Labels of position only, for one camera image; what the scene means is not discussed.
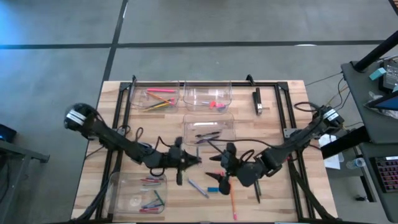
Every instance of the red object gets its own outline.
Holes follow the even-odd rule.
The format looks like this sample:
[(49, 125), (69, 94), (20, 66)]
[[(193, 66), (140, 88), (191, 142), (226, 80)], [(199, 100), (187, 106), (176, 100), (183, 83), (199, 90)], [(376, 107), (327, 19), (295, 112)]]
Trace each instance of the red object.
[(216, 106), (216, 102), (215, 101), (212, 101), (211, 103), (210, 103), (210, 109), (213, 109), (213, 107), (215, 107)]
[(141, 179), (141, 181), (159, 183), (159, 180), (152, 180), (152, 179)]

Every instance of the colored pencil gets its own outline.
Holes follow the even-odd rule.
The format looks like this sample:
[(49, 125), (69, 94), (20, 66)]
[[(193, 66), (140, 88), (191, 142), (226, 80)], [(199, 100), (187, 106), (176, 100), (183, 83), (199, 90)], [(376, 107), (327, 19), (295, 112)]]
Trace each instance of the colored pencil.
[(238, 217), (236, 216), (235, 199), (234, 199), (234, 185), (233, 185), (232, 179), (229, 180), (229, 184), (231, 184), (230, 195), (231, 195), (231, 201), (232, 201), (232, 213), (233, 213), (234, 220), (237, 220)]

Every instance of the green pen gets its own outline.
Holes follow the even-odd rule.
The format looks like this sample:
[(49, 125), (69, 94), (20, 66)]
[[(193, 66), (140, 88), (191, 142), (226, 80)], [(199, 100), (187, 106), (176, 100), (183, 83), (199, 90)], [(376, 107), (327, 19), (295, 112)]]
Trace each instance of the green pen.
[(154, 192), (155, 192), (155, 194), (156, 194), (156, 197), (160, 200), (161, 204), (164, 206), (164, 202), (163, 202), (163, 200), (160, 198), (160, 196), (159, 196), (159, 194), (157, 193), (157, 191), (154, 190)]

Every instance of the black desk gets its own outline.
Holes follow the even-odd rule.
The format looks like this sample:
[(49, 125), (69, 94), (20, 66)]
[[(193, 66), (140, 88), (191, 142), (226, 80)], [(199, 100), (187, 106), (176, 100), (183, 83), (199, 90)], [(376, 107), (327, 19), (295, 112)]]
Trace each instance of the black desk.
[(370, 140), (376, 144), (398, 143), (398, 119), (382, 116), (363, 106), (369, 101), (369, 91), (378, 95), (385, 95), (378, 89), (378, 81), (372, 81), (369, 78), (370, 74), (379, 67), (378, 63), (373, 63), (368, 67), (367, 72), (359, 73), (354, 70), (350, 63), (341, 65), (344, 78), (347, 81)]
[(359, 145), (360, 150), (362, 151), (363, 158), (366, 162), (366, 166), (368, 167), (370, 176), (373, 180), (374, 187), (376, 188), (376, 192), (380, 198), (380, 202), (383, 206), (383, 209), (387, 215), (388, 220), (393, 223), (398, 222), (398, 192), (395, 193), (384, 193), (382, 191), (382, 186), (380, 186), (379, 181), (377, 179), (377, 175), (372, 168), (372, 164), (370, 162), (370, 158), (372, 157), (386, 157), (386, 156), (396, 156), (398, 155), (398, 145), (396, 144), (383, 144), (376, 145), (371, 143), (362, 143)]
[(378, 81), (372, 81), (369, 76), (380, 67), (378, 63), (369, 66), (366, 72), (359, 73), (352, 64), (341, 65), (343, 76), (354, 98), (356, 107), (361, 115), (364, 126), (322, 147), (323, 158), (329, 158), (345, 149), (355, 147), (362, 142), (374, 144), (398, 144), (398, 119), (383, 116), (364, 107), (370, 99), (369, 91), (377, 95), (385, 95), (378, 89)]

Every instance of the computer monitor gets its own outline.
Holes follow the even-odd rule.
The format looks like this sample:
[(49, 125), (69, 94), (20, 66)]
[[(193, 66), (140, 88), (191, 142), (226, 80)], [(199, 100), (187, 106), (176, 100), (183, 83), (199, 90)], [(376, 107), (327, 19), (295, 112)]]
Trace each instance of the computer monitor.
[(370, 108), (398, 111), (398, 91), (366, 104)]

